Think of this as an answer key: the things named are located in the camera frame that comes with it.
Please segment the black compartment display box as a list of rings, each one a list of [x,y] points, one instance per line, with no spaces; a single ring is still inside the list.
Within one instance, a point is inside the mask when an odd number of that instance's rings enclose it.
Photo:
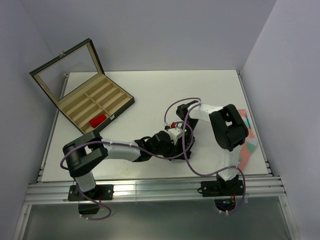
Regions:
[[[81,133],[101,132],[135,103],[135,98],[106,76],[93,41],[87,38],[38,68],[30,76]],[[90,120],[106,115],[92,128]]]

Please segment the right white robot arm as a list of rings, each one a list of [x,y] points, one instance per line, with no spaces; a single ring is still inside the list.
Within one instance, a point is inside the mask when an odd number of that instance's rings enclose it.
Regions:
[[[233,104],[213,106],[194,100],[179,105],[176,115],[186,120],[191,128],[195,128],[199,120],[211,124],[214,138],[224,150],[218,163],[218,168],[223,171],[217,174],[221,179],[216,183],[216,189],[222,195],[229,194],[234,188],[232,180],[238,175],[236,167],[242,145],[249,136],[248,128],[236,107]]]

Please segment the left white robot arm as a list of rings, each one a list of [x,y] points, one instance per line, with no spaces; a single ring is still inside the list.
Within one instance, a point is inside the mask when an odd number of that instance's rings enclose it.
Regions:
[[[191,155],[195,141],[192,131],[181,128],[161,130],[152,137],[133,141],[113,141],[103,138],[93,130],[67,143],[63,148],[62,162],[79,187],[79,194],[86,200],[96,197],[98,188],[92,170],[103,160],[146,162],[151,157],[164,160],[183,160]]]

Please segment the red santa sock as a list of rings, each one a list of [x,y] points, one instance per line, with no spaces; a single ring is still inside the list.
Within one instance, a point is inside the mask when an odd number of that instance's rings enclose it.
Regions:
[[[89,123],[90,123],[90,126],[92,128],[96,128],[98,127],[101,123],[103,123],[105,120],[107,119],[107,116],[105,114],[101,114],[101,115],[98,115],[94,118],[92,118]]]

